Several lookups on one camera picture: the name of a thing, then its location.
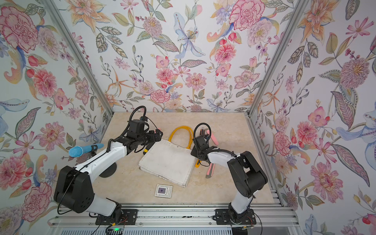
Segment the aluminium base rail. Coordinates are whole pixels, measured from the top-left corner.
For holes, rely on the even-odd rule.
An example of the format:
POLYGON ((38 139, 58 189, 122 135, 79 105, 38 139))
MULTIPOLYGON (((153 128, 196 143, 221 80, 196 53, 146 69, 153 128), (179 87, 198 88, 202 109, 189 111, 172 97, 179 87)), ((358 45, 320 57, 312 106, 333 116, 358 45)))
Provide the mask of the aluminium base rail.
POLYGON ((292 208, 252 204, 244 222, 225 216, 226 204, 123 204, 117 223, 95 213, 64 215, 48 221, 49 235, 301 235, 292 208))

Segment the black microphone stand base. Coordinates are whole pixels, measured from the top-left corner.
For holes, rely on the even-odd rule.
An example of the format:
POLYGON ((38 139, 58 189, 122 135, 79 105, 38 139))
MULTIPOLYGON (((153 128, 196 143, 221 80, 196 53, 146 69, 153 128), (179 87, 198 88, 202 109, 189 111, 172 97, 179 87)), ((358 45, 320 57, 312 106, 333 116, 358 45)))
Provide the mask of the black microphone stand base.
POLYGON ((104 172, 102 172, 99 176, 101 178, 108 178, 112 176, 117 170, 117 164, 113 163, 111 166, 109 166, 104 172))

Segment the pink utility knife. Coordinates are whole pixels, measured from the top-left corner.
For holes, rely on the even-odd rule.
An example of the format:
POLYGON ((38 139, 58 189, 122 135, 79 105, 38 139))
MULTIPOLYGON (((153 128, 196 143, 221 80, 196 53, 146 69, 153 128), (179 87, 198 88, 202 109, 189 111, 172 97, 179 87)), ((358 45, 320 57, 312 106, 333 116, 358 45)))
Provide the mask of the pink utility knife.
POLYGON ((207 133, 207 135, 210 135, 210 140, 212 140, 212 142, 213 142, 216 146, 218 146, 218 145, 219 145, 219 142, 218 142, 217 138, 215 137, 214 133, 211 132, 209 129, 206 129, 206 133, 207 133))
POLYGON ((215 164, 211 163, 208 167, 208 170, 207 170, 207 173, 206 173, 206 178, 209 179, 213 176, 213 173, 214 173, 214 169, 215 169, 215 164))

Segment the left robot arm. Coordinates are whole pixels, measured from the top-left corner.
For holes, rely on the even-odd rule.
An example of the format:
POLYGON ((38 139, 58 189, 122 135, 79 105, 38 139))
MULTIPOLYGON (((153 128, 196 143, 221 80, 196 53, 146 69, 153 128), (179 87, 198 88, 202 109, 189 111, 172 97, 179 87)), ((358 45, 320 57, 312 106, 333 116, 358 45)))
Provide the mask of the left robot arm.
POLYGON ((135 152, 139 146, 162 140, 161 130, 141 134, 125 134, 110 139, 105 150, 75 167, 61 169, 54 192, 54 201, 76 213, 91 212, 116 220, 122 217, 121 205, 113 200, 97 196, 93 182, 118 160, 135 152))

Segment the blue foam microphone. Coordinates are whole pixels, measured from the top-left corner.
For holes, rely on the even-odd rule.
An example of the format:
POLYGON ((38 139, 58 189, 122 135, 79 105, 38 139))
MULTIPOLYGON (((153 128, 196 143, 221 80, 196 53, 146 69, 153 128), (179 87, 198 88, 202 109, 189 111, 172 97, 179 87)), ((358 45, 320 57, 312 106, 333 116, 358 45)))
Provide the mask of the blue foam microphone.
POLYGON ((94 144, 90 146, 75 146, 69 150, 69 156, 76 158, 81 157, 86 153, 90 153, 92 156, 95 156, 98 149, 104 147, 104 144, 94 144))

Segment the yellow black utility knife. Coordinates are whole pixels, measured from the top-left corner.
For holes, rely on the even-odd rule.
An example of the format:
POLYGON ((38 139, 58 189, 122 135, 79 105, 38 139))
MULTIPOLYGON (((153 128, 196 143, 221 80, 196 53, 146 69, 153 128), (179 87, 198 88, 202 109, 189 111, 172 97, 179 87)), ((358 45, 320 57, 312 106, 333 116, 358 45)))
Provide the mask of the yellow black utility knife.
POLYGON ((143 151, 143 154, 145 155, 150 149, 151 149, 151 147, 154 145, 154 143, 150 143, 150 144, 148 144, 146 147, 145 147, 145 149, 144 149, 144 151, 143 151))

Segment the small square marker card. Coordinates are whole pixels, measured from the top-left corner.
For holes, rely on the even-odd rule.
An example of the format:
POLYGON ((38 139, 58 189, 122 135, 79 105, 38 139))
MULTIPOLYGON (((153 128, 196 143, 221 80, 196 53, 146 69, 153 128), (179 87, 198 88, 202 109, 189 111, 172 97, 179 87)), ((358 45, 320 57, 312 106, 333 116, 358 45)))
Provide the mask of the small square marker card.
POLYGON ((155 191, 155 197, 171 198, 173 186, 158 184, 155 191))

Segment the aluminium corner post right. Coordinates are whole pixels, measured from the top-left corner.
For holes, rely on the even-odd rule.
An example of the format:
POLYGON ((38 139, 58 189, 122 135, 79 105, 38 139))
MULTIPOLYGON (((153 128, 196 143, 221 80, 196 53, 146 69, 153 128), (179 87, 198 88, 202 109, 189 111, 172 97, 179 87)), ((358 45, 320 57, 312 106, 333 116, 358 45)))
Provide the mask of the aluminium corner post right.
POLYGON ((269 81, 272 79, 272 75, 275 71, 275 69, 280 64, 280 60, 283 56, 283 53, 287 49, 287 46, 289 44, 289 41, 291 39, 291 36, 293 35, 296 26, 298 24, 298 21, 303 16, 305 8, 308 4, 308 1, 297 1, 297 4, 292 11, 291 19, 289 20, 287 27, 285 29, 284 36, 282 37, 274 55, 271 58, 271 62, 269 64, 268 69, 266 70, 265 76, 261 81, 260 87, 257 90, 255 100, 253 104, 251 105, 251 108, 247 114, 248 118, 251 118, 253 114, 257 112, 257 107, 261 101, 261 98, 263 96, 264 91, 266 90, 269 81))

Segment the aluminium corner post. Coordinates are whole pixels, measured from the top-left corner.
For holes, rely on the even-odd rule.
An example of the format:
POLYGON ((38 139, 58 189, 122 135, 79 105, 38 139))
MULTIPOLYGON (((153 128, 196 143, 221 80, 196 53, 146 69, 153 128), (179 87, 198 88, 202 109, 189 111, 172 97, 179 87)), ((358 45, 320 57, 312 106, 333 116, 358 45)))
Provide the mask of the aluminium corner post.
POLYGON ((282 37, 274 55, 271 58, 271 62, 269 64, 268 69, 266 70, 265 76, 261 81, 260 87, 257 90, 255 100, 253 104, 251 105, 251 108, 247 114, 248 118, 251 118, 253 114, 257 112, 257 107, 261 101, 261 98, 263 96, 264 91, 266 90, 269 81, 272 79, 272 75, 275 71, 275 69, 280 64, 280 60, 283 56, 283 53, 287 49, 287 46, 289 44, 289 41, 291 39, 291 36, 293 35, 296 26, 298 24, 298 21, 303 16, 305 8, 308 4, 308 1, 297 1, 297 4, 292 11, 291 19, 289 20, 287 27, 285 29, 284 36, 282 37))
POLYGON ((63 39, 66 41, 68 47, 72 50, 72 54, 75 57, 77 64, 84 71, 90 85, 92 86, 94 92, 96 92, 99 101, 102 104, 104 110, 108 113, 110 117, 113 116, 114 111, 108 103, 104 92, 101 90, 98 81, 96 80, 92 70, 90 69, 86 59, 81 53, 80 47, 77 45, 76 41, 73 38, 72 33, 68 29, 63 17, 59 13, 57 6, 54 1, 41 0, 43 7, 46 9, 47 13, 50 15, 52 21, 57 25, 58 31, 62 34, 63 39))

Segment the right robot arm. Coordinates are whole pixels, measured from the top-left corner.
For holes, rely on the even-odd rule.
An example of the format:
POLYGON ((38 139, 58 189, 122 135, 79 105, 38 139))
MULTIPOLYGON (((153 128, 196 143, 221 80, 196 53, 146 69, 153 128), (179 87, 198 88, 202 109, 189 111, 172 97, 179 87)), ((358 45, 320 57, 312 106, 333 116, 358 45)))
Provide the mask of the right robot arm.
POLYGON ((229 169, 237 193, 229 205, 229 212, 241 215, 247 211, 255 194, 268 183, 267 176, 251 152, 235 154, 232 151, 210 147, 203 136, 193 138, 191 155, 209 164, 229 169))

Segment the white canvas pouch yellow handles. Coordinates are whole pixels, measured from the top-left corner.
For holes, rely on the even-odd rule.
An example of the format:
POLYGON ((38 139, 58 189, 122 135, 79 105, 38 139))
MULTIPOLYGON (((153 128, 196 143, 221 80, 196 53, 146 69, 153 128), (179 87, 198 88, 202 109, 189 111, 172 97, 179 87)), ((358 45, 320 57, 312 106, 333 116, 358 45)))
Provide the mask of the white canvas pouch yellow handles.
POLYGON ((182 188, 187 187, 196 158, 191 155, 193 130, 188 126, 176 128, 168 140, 154 143, 139 161, 140 170, 169 181, 182 188), (172 142, 178 130, 187 130, 190 140, 187 147, 172 142))

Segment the aluminium corner post left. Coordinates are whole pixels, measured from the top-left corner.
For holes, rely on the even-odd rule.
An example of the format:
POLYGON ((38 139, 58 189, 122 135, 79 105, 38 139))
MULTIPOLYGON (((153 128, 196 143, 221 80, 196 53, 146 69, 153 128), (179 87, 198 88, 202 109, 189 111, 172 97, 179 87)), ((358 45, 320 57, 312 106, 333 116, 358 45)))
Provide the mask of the aluminium corner post left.
POLYGON ((108 113, 110 117, 113 116, 114 111, 108 103, 104 92, 101 90, 98 81, 96 80, 92 70, 90 69, 86 59, 81 53, 80 47, 77 45, 76 41, 73 38, 72 33, 68 29, 63 17, 59 13, 57 6, 54 1, 41 0, 43 7, 46 9, 47 13, 50 15, 52 21, 57 25, 58 31, 62 34, 63 39, 66 41, 68 47, 72 50, 72 54, 75 57, 77 64, 84 71, 90 85, 92 86, 94 92, 96 92, 99 101, 102 104, 104 110, 108 113))

